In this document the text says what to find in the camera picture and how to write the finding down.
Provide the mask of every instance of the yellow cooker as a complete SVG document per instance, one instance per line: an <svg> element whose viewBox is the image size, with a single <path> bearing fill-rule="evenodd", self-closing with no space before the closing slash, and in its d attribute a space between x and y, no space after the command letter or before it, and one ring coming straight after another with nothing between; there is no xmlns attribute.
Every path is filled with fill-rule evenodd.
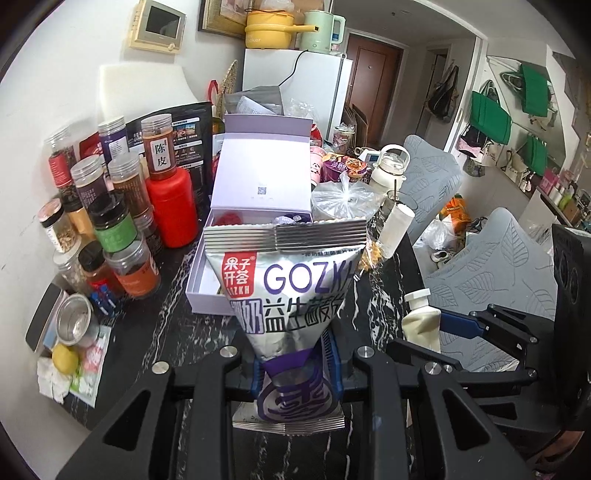
<svg viewBox="0 0 591 480"><path fill-rule="evenodd" d="M318 30L317 25L294 25L293 15L287 12L254 11L246 21L246 47L289 48L292 33Z"/></svg>

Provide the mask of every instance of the stainless steel cup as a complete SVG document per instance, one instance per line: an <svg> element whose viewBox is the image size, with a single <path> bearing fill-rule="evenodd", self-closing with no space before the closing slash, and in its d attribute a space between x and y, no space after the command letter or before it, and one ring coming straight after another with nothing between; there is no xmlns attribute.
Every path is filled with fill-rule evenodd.
<svg viewBox="0 0 591 480"><path fill-rule="evenodd" d="M60 343L90 347L99 336L99 322L90 301L80 294L69 296L57 311L56 329Z"/></svg>

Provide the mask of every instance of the orange bag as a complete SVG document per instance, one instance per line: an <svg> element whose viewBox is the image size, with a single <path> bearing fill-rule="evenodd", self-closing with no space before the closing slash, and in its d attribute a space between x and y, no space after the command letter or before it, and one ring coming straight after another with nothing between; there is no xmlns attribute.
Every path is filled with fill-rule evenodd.
<svg viewBox="0 0 591 480"><path fill-rule="evenodd" d="M439 215L441 219L444 219L447 215L452 216L453 231L456 235L463 233L468 224L472 222L466 210L466 202L462 198L462 195L456 195L452 198L443 210L441 210Z"/></svg>

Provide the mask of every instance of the black marble countertop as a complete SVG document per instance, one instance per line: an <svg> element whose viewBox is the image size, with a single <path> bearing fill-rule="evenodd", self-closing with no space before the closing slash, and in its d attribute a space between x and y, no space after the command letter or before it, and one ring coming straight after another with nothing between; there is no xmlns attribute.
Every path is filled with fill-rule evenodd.
<svg viewBox="0 0 591 480"><path fill-rule="evenodd" d="M130 301L124 311L104 323L113 327L95 408L68 395L64 408L93 429L124 392L157 361L171 366L194 363L231 342L239 328L234 317L194 314L184 289L196 250L164 250L156 258L162 286L152 297ZM362 338L380 350L402 337L404 294L423 288L408 236L393 259L354 283L339 312ZM345 429L309 437L233 430L236 478L240 480L357 478L361 406L343 405ZM183 430L190 418L187 402ZM177 478L184 478L186 434L180 437Z"/></svg>

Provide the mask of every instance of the white refrigerator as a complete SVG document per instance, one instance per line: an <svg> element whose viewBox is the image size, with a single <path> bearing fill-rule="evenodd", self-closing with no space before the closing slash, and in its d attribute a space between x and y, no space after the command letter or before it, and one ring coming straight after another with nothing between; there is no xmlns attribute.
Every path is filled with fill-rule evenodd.
<svg viewBox="0 0 591 480"><path fill-rule="evenodd" d="M259 50L247 48L244 58L242 90L279 85L294 71L298 50ZM332 142L340 125L353 61L341 56L304 52L293 77L281 85L284 107L295 99L314 107L314 120L322 138Z"/></svg>

